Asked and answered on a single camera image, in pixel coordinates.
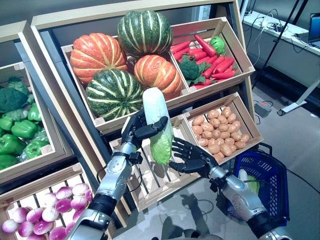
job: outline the plastic basket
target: plastic basket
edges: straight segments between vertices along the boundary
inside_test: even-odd
[[[259,143],[259,145],[269,148],[269,154],[258,148],[255,150],[250,149],[239,154],[235,158],[233,173],[236,177],[239,177],[239,170],[243,169],[248,175],[254,177],[256,180],[270,183],[273,187],[267,183],[259,183],[260,188],[258,196],[274,221],[280,226],[286,226],[287,221],[290,220],[287,168],[272,156],[271,146],[265,143]],[[231,216],[242,220],[234,212],[234,208],[228,200],[227,204],[224,206],[227,207],[227,212]]]

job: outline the pumpkin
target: pumpkin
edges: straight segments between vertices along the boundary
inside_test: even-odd
[[[117,32],[121,47],[133,57],[166,53],[173,41],[166,17],[150,10],[128,12],[119,21]]]
[[[146,55],[134,65],[134,76],[146,88],[157,87],[166,100],[177,97],[182,88],[177,69],[159,55]]]
[[[87,84],[93,75],[106,69],[127,71],[127,56],[118,41],[103,33],[82,35],[73,42],[70,62],[74,74]]]
[[[142,108],[141,85],[132,74],[117,70],[103,70],[93,75],[85,89],[90,109],[109,121]]]

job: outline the orange pumpkin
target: orange pumpkin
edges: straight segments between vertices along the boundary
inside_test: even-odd
[[[159,88],[166,100],[179,96],[181,76],[174,65],[159,55],[145,55],[134,65],[134,76],[145,87]]]
[[[127,56],[116,39],[103,33],[82,35],[73,42],[70,62],[74,74],[87,84],[97,72],[107,69],[127,71]]]

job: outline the wooden crate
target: wooden crate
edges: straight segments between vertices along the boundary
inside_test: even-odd
[[[73,187],[79,183],[87,183],[90,187],[87,176],[80,163],[69,166],[63,170],[57,171],[36,181],[18,187],[12,191],[0,195],[0,225],[8,219],[11,219],[13,212],[18,207],[45,208],[47,193],[56,193],[61,187]],[[65,227],[73,221],[75,210],[60,214],[55,221],[55,227]],[[113,235],[115,227],[113,223],[109,226],[107,234],[109,237]],[[1,240],[24,240],[16,233],[4,233],[0,228]]]
[[[175,137],[197,144],[187,120],[182,115],[171,118],[171,124]],[[111,148],[115,150],[119,149],[120,145],[121,139],[110,142]],[[139,151],[143,157],[142,164],[132,168],[131,178],[127,182],[130,191],[139,185],[139,167],[142,174],[141,186],[131,193],[139,212],[200,177],[196,172],[192,174],[179,173],[168,165],[156,163],[151,156],[149,139],[143,140],[142,149]],[[171,161],[183,162],[182,159],[173,155]]]
[[[29,92],[33,93],[34,100],[42,116],[42,123],[49,138],[50,145],[41,148],[42,155],[11,167],[0,170],[0,184],[30,173],[36,169],[52,164],[58,160],[69,157],[73,154],[72,149],[64,136],[60,133],[55,120],[50,114],[38,93],[33,87],[29,72],[23,62],[0,67],[0,86],[7,87],[8,79],[12,76],[21,78],[28,86]]]
[[[231,77],[230,79],[211,84],[198,90],[194,86],[190,87],[191,93],[189,94],[189,98],[192,101],[196,101],[200,98],[204,98],[237,85],[243,82],[246,77],[250,76],[255,71],[255,68],[250,62],[246,52],[244,51],[236,34],[225,17],[177,24],[172,26],[172,30],[172,45],[176,45],[185,41],[191,41],[189,45],[191,48],[201,47],[198,42],[195,41],[194,34],[196,33],[206,42],[209,42],[213,36],[221,37],[225,42],[226,56],[234,58],[235,63],[237,64],[237,75]],[[180,74],[183,76],[176,60],[174,60],[174,63],[176,68],[180,71]]]
[[[237,92],[186,112],[183,114],[183,117],[188,121],[189,130],[192,131],[193,119],[202,115],[206,120],[208,120],[206,114],[210,110],[218,110],[221,113],[225,107],[230,107],[231,111],[236,115],[236,120],[240,121],[241,128],[238,132],[240,134],[249,134],[250,139],[244,148],[236,150],[231,156],[224,157],[222,161],[219,162],[219,165],[227,162],[238,154],[243,153],[264,140]]]
[[[71,56],[71,51],[73,50],[73,44],[71,45],[66,45],[66,46],[62,46],[61,47],[63,55],[65,57],[67,66],[71,72],[71,75],[73,77],[73,80],[78,88],[78,91],[80,93],[80,96],[84,102],[84,105],[86,107],[86,109],[88,110],[88,113],[90,115],[91,120],[93,121],[94,126],[102,133],[102,134],[107,134],[107,133],[111,133],[113,131],[119,130],[123,127],[123,124],[125,123],[127,117],[133,115],[135,112],[115,118],[113,120],[109,120],[109,121],[105,121],[102,117],[98,117],[96,116],[89,108],[89,104],[87,101],[87,95],[86,95],[86,91],[85,88],[83,87],[83,85],[81,84],[81,82],[79,81],[78,77],[75,75],[73,69],[72,69],[72,65],[70,63],[70,56]],[[174,58],[172,56],[170,56],[169,54],[164,56],[166,58],[167,61],[171,62],[174,66]],[[132,56],[128,56],[127,58],[127,63],[128,63],[128,72],[131,74],[134,74],[134,65],[137,62],[137,59],[132,57]],[[188,93],[190,92],[189,90],[189,86],[186,82],[186,80],[183,78],[182,74],[181,74],[181,78],[182,78],[182,90],[180,93],[180,96],[175,97],[173,99],[167,100],[166,101],[166,105],[168,107],[168,109],[173,109],[176,108],[177,105],[182,105],[184,104],[184,102],[186,101],[186,96],[188,96]]]

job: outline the produce display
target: produce display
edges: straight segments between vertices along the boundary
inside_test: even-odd
[[[7,87],[0,91],[0,170],[3,170],[40,156],[41,147],[50,143],[37,104],[24,82],[10,77]]]
[[[73,42],[70,62],[74,74],[87,84],[97,72],[107,69],[127,71],[127,56],[118,41],[103,33],[83,35]]]
[[[92,193],[86,183],[79,183],[74,187],[63,186],[56,193],[47,193],[44,198],[46,207],[18,207],[12,218],[2,223],[2,231],[7,234],[17,232],[26,240],[64,240],[92,201]],[[65,222],[66,227],[56,227],[59,214],[72,210],[75,210],[72,221]]]
[[[169,51],[173,41],[171,26],[159,12],[130,11],[118,23],[118,40],[133,57],[148,54],[161,55]]]
[[[210,43],[197,34],[194,39],[201,47],[190,48],[191,41],[185,41],[170,49],[190,87],[202,89],[236,75],[235,59],[225,56],[225,42],[221,37],[213,37]]]
[[[214,109],[206,116],[200,115],[192,121],[192,131],[199,145],[207,149],[218,163],[246,146],[250,136],[247,133],[241,134],[240,128],[240,121],[228,106],[221,114]]]
[[[134,65],[134,76],[146,88],[157,87],[166,99],[177,97],[182,88],[180,74],[159,55],[145,55]]]

